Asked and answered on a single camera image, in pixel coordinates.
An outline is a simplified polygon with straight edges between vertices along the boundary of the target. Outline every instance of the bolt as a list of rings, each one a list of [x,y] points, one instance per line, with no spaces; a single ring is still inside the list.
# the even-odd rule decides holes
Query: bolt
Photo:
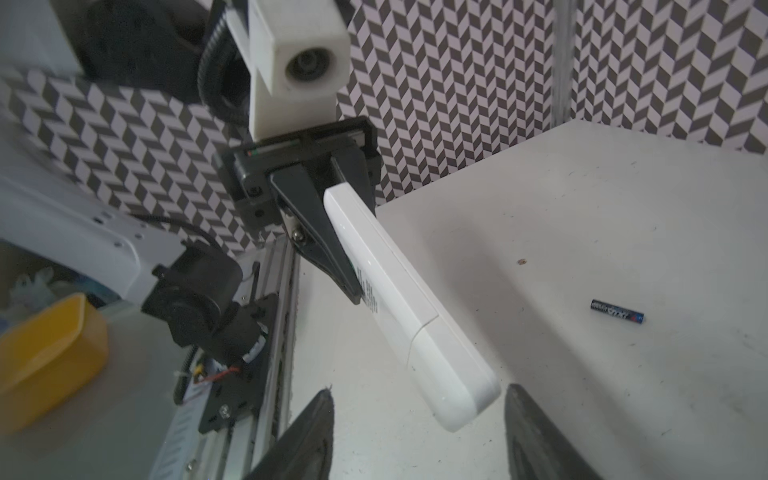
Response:
[[[219,407],[219,415],[221,415],[221,418],[226,420],[232,416],[232,412],[230,411],[230,406],[226,403]]]
[[[304,232],[301,231],[300,228],[297,228],[293,232],[291,232],[290,236],[291,238],[293,238],[294,242],[299,243],[304,241]]]

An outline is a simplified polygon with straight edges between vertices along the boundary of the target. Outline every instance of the blue battery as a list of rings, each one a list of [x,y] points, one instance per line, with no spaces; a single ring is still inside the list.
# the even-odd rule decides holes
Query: blue battery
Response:
[[[597,310],[598,312],[606,313],[610,316],[616,316],[620,319],[629,320],[630,322],[642,323],[645,320],[644,313],[635,312],[634,310],[611,305],[610,303],[601,302],[600,300],[592,300],[590,308]]]

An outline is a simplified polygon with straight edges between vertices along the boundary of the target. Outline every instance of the white table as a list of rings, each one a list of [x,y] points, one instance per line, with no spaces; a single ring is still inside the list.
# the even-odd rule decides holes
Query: white table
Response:
[[[377,216],[604,478],[768,476],[765,157],[572,121]],[[508,478],[503,399],[445,432],[369,311],[300,275],[291,412],[332,386],[332,478]]]

